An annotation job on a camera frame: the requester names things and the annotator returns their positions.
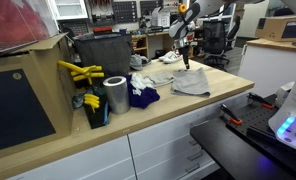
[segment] glowing blue light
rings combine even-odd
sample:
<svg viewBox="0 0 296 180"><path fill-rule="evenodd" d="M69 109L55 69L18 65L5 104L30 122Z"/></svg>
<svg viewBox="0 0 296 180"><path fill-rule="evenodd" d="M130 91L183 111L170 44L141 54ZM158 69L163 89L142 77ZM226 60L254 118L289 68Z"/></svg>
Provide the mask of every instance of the glowing blue light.
<svg viewBox="0 0 296 180"><path fill-rule="evenodd" d="M283 134L287 128L295 121L295 117L288 117L287 120L282 123L282 125L279 127L277 133L278 134Z"/></svg>
<svg viewBox="0 0 296 180"><path fill-rule="evenodd" d="M278 133L278 134L283 134L283 133L285 132L285 130L286 130L286 129L279 128L278 131L277 131L277 133Z"/></svg>
<svg viewBox="0 0 296 180"><path fill-rule="evenodd" d="M289 127L290 124L282 124L281 127L284 129L287 129Z"/></svg>
<svg viewBox="0 0 296 180"><path fill-rule="evenodd" d="M290 116L286 122L289 122L290 124L293 123L295 121L295 117Z"/></svg>

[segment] storage bin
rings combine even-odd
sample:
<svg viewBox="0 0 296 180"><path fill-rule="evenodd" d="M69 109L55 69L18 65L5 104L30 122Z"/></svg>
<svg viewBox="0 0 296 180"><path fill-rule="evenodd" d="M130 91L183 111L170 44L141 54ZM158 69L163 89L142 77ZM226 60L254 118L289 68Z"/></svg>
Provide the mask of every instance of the storage bin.
<svg viewBox="0 0 296 180"><path fill-rule="evenodd" d="M105 78L127 75L130 69L131 35L119 33L74 37L83 66L102 66Z"/></svg>

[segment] silver tape roll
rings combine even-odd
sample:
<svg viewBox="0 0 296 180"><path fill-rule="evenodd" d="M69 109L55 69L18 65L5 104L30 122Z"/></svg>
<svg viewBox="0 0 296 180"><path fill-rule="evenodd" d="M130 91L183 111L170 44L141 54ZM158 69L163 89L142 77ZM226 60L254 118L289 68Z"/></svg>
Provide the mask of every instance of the silver tape roll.
<svg viewBox="0 0 296 180"><path fill-rule="evenodd" d="M113 114L123 114L130 109L126 78L115 76L104 81L109 107Z"/></svg>

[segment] yellow tool handle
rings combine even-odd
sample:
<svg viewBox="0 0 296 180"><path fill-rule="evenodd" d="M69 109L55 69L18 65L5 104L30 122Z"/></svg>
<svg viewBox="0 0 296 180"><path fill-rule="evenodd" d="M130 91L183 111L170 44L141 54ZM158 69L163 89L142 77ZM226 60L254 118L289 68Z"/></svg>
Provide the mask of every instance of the yellow tool handle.
<svg viewBox="0 0 296 180"><path fill-rule="evenodd" d="M85 98L91 98L91 99L99 100L99 97L95 96L93 94L85 94Z"/></svg>
<svg viewBox="0 0 296 180"><path fill-rule="evenodd" d="M70 63L67 63L67 62L64 62L64 61L61 61L61 60L59 60L57 63L58 63L59 65L63 66L63 67L66 67L66 68L68 68L68 69L71 69L71 70L73 70L73 71L76 71L76 72L78 72L78 73L80 73L80 74L85 73L84 70L83 70L82 68L80 68L80 67L78 67L78 66L75 66L75 65L73 65L73 64L70 64Z"/></svg>
<svg viewBox="0 0 296 180"><path fill-rule="evenodd" d="M97 100L97 99L85 98L85 101L88 101L88 102L91 102L91 103L94 103L94 104L99 104L99 100Z"/></svg>
<svg viewBox="0 0 296 180"><path fill-rule="evenodd" d="M89 66L89 67L83 67L82 69L84 72L87 72L89 70L92 72L92 71L101 71L102 67L101 66ZM76 71L72 71L70 74L71 74L71 76L77 76L81 73L76 72Z"/></svg>
<svg viewBox="0 0 296 180"><path fill-rule="evenodd" d="M104 73L91 73L91 76L92 78L94 77L104 77ZM88 77L86 77L85 75L79 75L79 76L75 76L73 77L73 80L74 81L80 81L80 80L83 80L83 79L86 79Z"/></svg>
<svg viewBox="0 0 296 180"><path fill-rule="evenodd" d="M92 101L87 101L87 100L85 100L84 103L90 105L90 106L91 106L92 108L94 108L94 109L95 109L95 108L99 108L99 104L94 103L94 102L92 102Z"/></svg>

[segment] red bag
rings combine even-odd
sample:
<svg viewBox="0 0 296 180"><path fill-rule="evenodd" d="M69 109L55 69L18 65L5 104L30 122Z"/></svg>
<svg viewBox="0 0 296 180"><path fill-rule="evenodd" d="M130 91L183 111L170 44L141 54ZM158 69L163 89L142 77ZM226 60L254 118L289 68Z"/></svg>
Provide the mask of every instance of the red bag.
<svg viewBox="0 0 296 180"><path fill-rule="evenodd" d="M0 42L34 41L49 37L47 27L27 0L0 0Z"/></svg>

